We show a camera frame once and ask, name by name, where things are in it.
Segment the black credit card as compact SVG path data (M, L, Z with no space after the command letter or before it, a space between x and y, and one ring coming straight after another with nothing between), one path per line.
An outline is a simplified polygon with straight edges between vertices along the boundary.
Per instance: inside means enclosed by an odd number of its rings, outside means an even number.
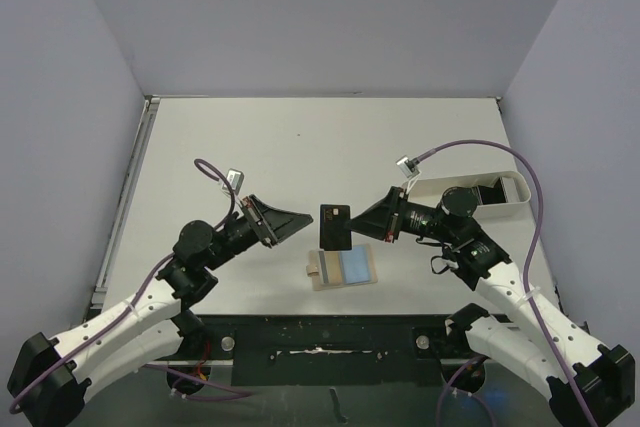
M348 251L352 249L349 205L321 204L319 247L324 251Z

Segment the beige card holder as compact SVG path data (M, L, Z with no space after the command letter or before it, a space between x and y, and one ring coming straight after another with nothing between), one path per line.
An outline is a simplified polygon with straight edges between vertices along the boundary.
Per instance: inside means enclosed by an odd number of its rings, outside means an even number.
M351 250L312 250L308 254L307 277L314 291L375 284L378 282L374 256L369 244Z

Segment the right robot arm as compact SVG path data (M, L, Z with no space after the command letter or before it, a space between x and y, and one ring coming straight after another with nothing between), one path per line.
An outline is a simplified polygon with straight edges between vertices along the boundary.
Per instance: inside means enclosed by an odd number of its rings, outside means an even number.
M516 327L510 330L469 304L445 323L448 349L498 362L538 391L564 426L610 425L635 401L633 356L620 345L607 347L526 287L523 270L474 219L476 208L468 188L450 188L436 207L428 207L393 187L348 227L385 242L408 233L440 244L447 270Z

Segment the yellow credit card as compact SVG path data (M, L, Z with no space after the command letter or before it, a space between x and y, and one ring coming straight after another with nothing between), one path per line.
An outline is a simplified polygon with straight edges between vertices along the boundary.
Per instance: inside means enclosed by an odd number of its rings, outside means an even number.
M340 285L343 282L340 252L320 251L319 261L322 282L328 286Z

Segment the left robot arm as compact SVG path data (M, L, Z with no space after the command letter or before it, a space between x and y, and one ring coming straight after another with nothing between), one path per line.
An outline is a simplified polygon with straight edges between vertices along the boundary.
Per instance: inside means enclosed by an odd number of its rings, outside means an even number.
M7 384L10 413L34 426L66 426L128 373L174 353L195 356L204 325L191 309L217 285L213 270L256 244L279 245L312 221L249 195L218 226L187 223L133 295L75 328L23 343Z

